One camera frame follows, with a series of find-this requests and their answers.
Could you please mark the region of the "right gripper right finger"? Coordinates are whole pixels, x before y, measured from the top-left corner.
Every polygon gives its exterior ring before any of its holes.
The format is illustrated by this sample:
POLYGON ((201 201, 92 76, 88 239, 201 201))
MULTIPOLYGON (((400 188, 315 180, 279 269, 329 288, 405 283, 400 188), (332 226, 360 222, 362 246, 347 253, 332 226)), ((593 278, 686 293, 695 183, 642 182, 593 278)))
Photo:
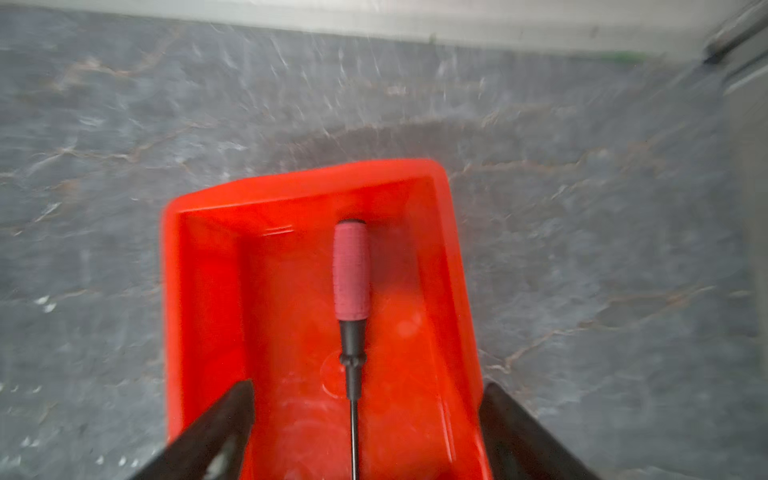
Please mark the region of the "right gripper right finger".
POLYGON ((598 480, 498 384, 485 386, 478 416, 493 478, 598 480))

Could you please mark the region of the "red handled screwdriver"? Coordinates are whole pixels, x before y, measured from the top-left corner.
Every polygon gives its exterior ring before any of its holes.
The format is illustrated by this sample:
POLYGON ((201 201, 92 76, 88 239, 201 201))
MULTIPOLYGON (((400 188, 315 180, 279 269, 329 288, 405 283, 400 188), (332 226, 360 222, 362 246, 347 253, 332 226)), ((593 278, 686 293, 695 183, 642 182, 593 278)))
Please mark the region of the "red handled screwdriver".
POLYGON ((335 316, 341 338, 340 363, 345 370, 350 413, 351 477, 360 477, 359 408, 362 368, 366 363, 365 332, 370 317, 370 248, 365 222, 347 219, 334 229, 332 279, 335 316))

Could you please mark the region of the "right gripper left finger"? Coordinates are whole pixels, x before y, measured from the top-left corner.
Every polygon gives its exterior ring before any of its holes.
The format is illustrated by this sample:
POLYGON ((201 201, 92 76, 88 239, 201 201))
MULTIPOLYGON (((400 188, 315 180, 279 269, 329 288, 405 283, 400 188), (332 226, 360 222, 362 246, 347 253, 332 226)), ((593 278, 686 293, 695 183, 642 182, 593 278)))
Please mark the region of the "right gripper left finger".
POLYGON ((235 383, 132 478, 239 479, 254 414, 253 383, 235 383))

